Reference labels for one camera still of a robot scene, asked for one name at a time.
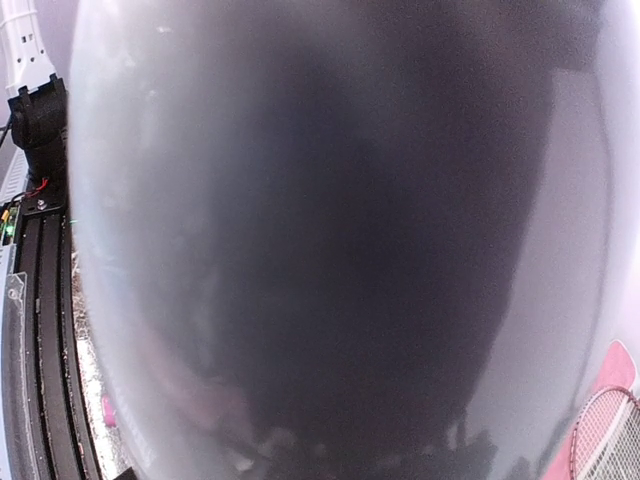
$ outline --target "metal track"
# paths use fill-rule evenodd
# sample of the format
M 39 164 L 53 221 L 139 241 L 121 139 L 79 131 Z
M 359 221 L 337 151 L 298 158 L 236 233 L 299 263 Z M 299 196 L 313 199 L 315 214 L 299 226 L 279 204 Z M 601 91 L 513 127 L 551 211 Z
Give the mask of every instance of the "metal track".
M 13 444 L 12 476 L 0 480 L 100 480 L 74 337 L 66 191 L 44 193 L 21 206 L 5 298 L 3 404 Z

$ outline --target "white plastic part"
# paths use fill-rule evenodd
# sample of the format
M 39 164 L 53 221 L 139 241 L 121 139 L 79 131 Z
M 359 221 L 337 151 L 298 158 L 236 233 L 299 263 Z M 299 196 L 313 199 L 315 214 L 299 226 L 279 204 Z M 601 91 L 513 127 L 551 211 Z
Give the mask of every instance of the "white plastic part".
M 49 82 L 56 70 L 49 60 L 36 18 L 34 0 L 0 0 L 0 36 L 7 62 L 7 95 L 18 96 Z

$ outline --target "black bracket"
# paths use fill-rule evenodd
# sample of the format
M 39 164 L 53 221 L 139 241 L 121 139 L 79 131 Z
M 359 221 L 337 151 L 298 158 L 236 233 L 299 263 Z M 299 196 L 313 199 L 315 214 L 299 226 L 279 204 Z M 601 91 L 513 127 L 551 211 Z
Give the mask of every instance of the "black bracket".
M 29 93 L 26 87 L 9 100 L 11 137 L 24 150 L 29 164 L 29 178 L 40 184 L 65 183 L 67 156 L 67 91 L 55 74 L 51 81 Z

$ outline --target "pink object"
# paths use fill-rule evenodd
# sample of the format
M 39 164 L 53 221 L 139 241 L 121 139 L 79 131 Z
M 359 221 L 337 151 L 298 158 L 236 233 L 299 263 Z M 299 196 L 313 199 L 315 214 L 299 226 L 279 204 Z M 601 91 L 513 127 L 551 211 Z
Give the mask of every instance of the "pink object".
M 106 395 L 102 397 L 102 417 L 107 427 L 116 426 L 116 411 L 111 406 L 111 401 Z
M 604 359 L 600 373 L 596 381 L 591 386 L 591 393 L 596 393 L 602 388 L 615 385 L 625 389 L 630 388 L 636 378 L 636 367 L 624 345 L 615 341 L 609 347 L 607 356 Z M 571 433 L 567 435 L 562 448 L 556 455 L 553 463 L 547 470 L 547 474 L 542 480 L 569 480 L 570 467 L 569 459 L 571 455 Z

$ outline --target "black cable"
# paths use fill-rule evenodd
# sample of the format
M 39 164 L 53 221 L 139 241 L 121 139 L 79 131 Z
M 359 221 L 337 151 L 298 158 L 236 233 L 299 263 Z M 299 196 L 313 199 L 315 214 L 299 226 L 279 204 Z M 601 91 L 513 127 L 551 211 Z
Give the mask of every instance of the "black cable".
M 0 148 L 2 148 L 2 145 L 4 144 L 4 139 L 7 138 L 7 134 L 9 133 L 9 130 L 11 130 L 11 114 L 9 114 L 9 118 L 7 119 L 7 124 L 4 127 L 4 130 L 2 131 L 2 136 L 0 136 Z

